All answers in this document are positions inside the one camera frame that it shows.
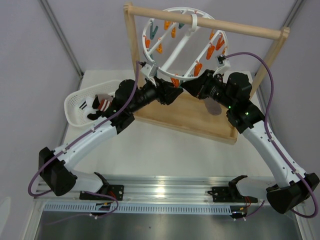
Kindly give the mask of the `taupe sock with orange stripes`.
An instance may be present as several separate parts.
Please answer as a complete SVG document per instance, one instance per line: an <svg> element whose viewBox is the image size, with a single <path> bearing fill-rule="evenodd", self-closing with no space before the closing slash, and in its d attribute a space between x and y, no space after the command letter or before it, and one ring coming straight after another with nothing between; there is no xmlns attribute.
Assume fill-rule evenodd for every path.
<svg viewBox="0 0 320 240"><path fill-rule="evenodd" d="M209 114L213 116L218 116L222 113L222 108L220 104L212 100L211 98L205 99L204 104Z"/></svg>

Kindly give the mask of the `white round clip hanger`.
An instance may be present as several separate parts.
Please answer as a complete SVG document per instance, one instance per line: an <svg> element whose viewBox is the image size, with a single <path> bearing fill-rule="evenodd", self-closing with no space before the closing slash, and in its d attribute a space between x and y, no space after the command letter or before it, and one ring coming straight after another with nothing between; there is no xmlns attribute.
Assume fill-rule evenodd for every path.
<svg viewBox="0 0 320 240"><path fill-rule="evenodd" d="M172 20L150 18L141 39L145 59L158 66L158 75L176 85L199 77L206 69L215 71L217 56L227 55L229 50L223 30Z"/></svg>

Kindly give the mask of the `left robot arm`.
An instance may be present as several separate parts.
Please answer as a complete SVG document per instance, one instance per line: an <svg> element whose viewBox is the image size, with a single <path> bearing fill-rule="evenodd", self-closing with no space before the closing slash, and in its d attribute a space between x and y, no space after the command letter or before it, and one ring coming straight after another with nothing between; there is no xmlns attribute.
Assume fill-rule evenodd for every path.
<svg viewBox="0 0 320 240"><path fill-rule="evenodd" d="M183 93L182 88L171 82L156 79L138 88L136 81L123 80L115 91L111 105L96 122L72 142L54 150L47 147L39 152L39 175L56 196L70 191L91 192L97 200L108 196L109 184L98 172L78 172L74 167L102 142L125 130L134 120L134 113L153 101L162 105L172 104Z"/></svg>

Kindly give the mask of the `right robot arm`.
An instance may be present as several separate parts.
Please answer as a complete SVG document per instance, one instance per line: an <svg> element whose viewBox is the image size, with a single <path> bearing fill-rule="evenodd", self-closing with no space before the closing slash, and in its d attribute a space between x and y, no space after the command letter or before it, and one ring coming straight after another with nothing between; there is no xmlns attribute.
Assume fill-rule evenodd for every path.
<svg viewBox="0 0 320 240"><path fill-rule="evenodd" d="M199 100L211 98L226 107L228 121L254 146L273 175L270 180L246 175L233 179L228 189L232 201L254 197L268 201L274 210L285 214L315 197L313 191L320 183L319 177L300 167L268 130L266 116L250 101L252 85L246 74L232 72L227 82L223 82L214 71L206 70L200 77L183 82L181 87Z"/></svg>

